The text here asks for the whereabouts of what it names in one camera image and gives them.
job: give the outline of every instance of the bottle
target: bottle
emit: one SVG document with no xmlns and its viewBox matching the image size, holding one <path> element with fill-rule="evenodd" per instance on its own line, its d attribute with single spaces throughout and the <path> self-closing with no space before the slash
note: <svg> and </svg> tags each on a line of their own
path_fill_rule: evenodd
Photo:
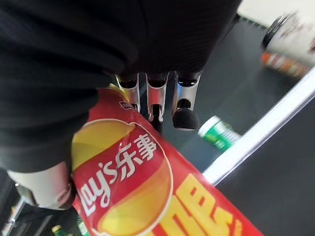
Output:
<svg viewBox="0 0 315 236">
<path fill-rule="evenodd" d="M 268 29 L 263 48 L 306 66 L 315 66 L 315 19 L 297 12 L 276 19 Z"/>
<path fill-rule="evenodd" d="M 83 220 L 80 217 L 78 217 L 77 224 L 78 224 L 78 228 L 79 228 L 82 236 L 90 236 L 87 227 L 85 226 Z"/>
<path fill-rule="evenodd" d="M 297 79 L 305 76 L 311 69 L 309 66 L 303 65 L 296 60 L 275 53 L 263 53 L 261 60 L 263 65 Z"/>
<path fill-rule="evenodd" d="M 56 225 L 55 227 L 52 228 L 52 231 L 55 236 L 68 236 L 68 234 L 63 231 L 63 228 L 61 225 Z"/>
<path fill-rule="evenodd" d="M 208 119 L 200 127 L 198 135 L 221 151 L 228 150 L 241 138 L 241 135 L 232 130 L 230 125 L 222 122 L 217 116 Z"/>
</svg>

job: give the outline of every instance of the lay's logo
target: lay's logo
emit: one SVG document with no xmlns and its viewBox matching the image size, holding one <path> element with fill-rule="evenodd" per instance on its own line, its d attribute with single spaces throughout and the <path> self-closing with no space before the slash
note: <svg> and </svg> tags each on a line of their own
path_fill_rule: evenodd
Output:
<svg viewBox="0 0 315 236">
<path fill-rule="evenodd" d="M 113 135 L 100 139 L 104 132 Z M 95 120 L 76 134 L 73 150 L 73 178 L 96 235 L 137 235 L 157 225 L 170 203 L 173 178 L 149 132 L 136 123 Z"/>
</svg>

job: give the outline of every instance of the black sleeve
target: black sleeve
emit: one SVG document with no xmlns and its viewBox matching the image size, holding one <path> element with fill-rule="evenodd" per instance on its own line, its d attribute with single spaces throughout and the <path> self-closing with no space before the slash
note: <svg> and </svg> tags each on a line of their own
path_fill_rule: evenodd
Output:
<svg viewBox="0 0 315 236">
<path fill-rule="evenodd" d="M 0 0 L 0 166 L 34 172 L 69 158 L 95 88 L 136 54 L 80 1 Z"/>
</svg>

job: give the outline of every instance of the bag of chips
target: bag of chips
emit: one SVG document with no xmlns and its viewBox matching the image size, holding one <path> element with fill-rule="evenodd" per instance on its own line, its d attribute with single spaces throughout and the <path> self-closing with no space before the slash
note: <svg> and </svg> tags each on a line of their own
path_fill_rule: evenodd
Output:
<svg viewBox="0 0 315 236">
<path fill-rule="evenodd" d="M 74 206 L 94 236 L 262 235 L 117 88 L 73 139 Z"/>
</svg>

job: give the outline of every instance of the green bottle label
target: green bottle label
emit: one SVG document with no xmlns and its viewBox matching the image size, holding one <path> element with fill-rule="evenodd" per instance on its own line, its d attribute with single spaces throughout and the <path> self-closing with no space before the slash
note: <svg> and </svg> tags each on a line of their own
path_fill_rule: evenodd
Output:
<svg viewBox="0 0 315 236">
<path fill-rule="evenodd" d="M 234 132 L 227 124 L 223 123 L 219 118 L 209 126 L 208 130 L 202 136 L 206 141 L 214 144 L 221 151 L 228 150 L 237 140 L 240 135 Z"/>
<path fill-rule="evenodd" d="M 85 224 L 83 223 L 83 221 L 80 221 L 78 223 L 78 228 L 83 236 L 90 236 L 88 229 L 87 227 L 85 227 Z"/>
<path fill-rule="evenodd" d="M 63 231 L 62 229 L 55 231 L 54 235 L 55 236 L 68 236 L 68 234 L 66 234 L 65 231 Z"/>
</svg>

